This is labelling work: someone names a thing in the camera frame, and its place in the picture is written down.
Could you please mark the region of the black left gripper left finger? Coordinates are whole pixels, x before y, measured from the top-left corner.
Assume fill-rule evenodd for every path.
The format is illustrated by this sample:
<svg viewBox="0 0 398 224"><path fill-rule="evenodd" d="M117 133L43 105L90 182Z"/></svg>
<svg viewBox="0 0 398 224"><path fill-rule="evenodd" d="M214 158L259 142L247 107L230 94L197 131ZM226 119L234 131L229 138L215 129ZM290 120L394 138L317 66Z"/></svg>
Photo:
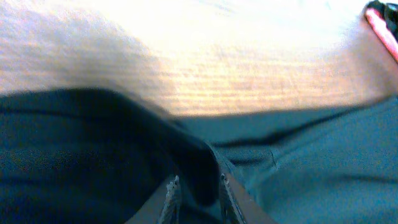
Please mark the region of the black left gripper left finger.
<svg viewBox="0 0 398 224"><path fill-rule="evenodd" d="M126 224L179 224L182 190L179 176L166 178Z"/></svg>

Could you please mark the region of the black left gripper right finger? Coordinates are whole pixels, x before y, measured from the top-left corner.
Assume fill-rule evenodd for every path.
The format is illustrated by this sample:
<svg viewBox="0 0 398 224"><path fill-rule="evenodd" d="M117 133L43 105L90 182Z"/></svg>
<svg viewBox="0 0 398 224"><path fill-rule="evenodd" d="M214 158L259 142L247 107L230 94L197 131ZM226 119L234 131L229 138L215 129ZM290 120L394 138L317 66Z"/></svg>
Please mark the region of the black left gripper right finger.
<svg viewBox="0 0 398 224"><path fill-rule="evenodd" d="M223 224L276 224L231 174L221 174L219 200Z"/></svg>

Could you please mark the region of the plain black t-shirt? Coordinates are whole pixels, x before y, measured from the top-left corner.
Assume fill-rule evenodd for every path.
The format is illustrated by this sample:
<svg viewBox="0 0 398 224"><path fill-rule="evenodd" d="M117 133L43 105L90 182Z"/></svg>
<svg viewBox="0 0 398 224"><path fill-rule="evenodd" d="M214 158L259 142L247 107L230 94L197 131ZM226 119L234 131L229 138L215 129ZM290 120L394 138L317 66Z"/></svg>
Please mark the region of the plain black t-shirt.
<svg viewBox="0 0 398 224"><path fill-rule="evenodd" d="M179 223L222 223L224 173L277 223L396 223L397 97L175 119L102 89L1 98L2 223L126 223L171 175Z"/></svg>

